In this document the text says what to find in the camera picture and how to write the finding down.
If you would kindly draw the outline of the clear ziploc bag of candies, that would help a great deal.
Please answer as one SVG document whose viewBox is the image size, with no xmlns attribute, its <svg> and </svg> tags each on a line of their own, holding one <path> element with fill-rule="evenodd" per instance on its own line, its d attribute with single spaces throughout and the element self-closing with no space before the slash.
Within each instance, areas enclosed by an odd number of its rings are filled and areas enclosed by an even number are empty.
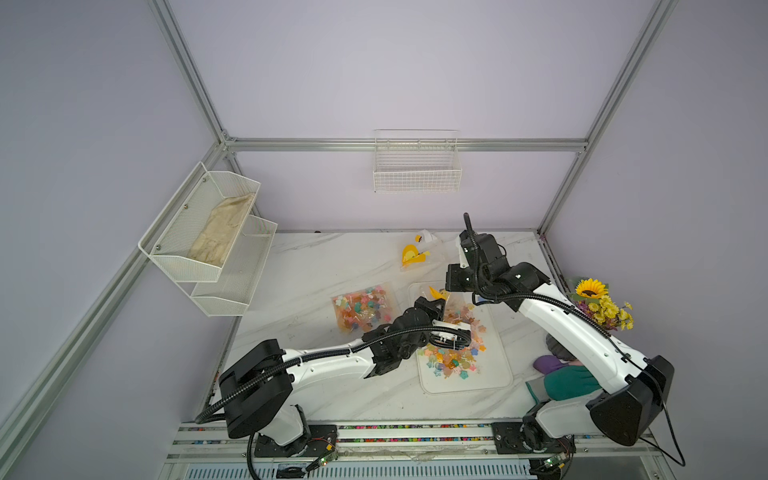
<svg viewBox="0 0 768 480">
<path fill-rule="evenodd" d="M 449 260 L 445 242 L 429 230 L 412 232 L 403 244 L 401 270 L 433 267 Z"/>
</svg>

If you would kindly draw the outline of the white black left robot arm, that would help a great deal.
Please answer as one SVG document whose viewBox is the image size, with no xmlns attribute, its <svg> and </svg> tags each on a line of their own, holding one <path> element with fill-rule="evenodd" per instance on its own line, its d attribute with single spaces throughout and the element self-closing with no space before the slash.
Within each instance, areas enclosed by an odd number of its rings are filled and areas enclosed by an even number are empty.
<svg viewBox="0 0 768 480">
<path fill-rule="evenodd" d="M 468 348 L 471 326 L 444 322 L 445 306 L 443 299 L 419 297 L 395 320 L 332 347 L 296 350 L 283 348 L 276 339 L 264 340 L 220 375 L 220 400 L 194 422 L 225 422 L 231 439 L 251 442 L 248 457 L 255 455 L 261 439 L 281 457 L 298 456 L 313 442 L 313 433 L 294 394 L 321 382 L 383 376 L 428 345 Z"/>
</svg>

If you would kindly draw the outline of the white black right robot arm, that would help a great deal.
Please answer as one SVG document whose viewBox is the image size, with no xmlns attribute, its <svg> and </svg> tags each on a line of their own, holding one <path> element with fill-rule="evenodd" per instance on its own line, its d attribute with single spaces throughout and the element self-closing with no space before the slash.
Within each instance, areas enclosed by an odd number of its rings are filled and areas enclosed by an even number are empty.
<svg viewBox="0 0 768 480">
<path fill-rule="evenodd" d="M 601 434 L 631 447 L 658 416 L 674 367 L 664 357 L 630 348 L 577 308 L 547 275 L 527 262 L 512 265 L 491 234 L 478 234 L 471 220 L 457 239 L 460 261 L 449 265 L 446 289 L 469 293 L 476 306 L 508 306 L 543 328 L 573 354 L 597 381 L 597 391 L 567 400 L 537 398 L 523 420 L 531 437 Z"/>
</svg>

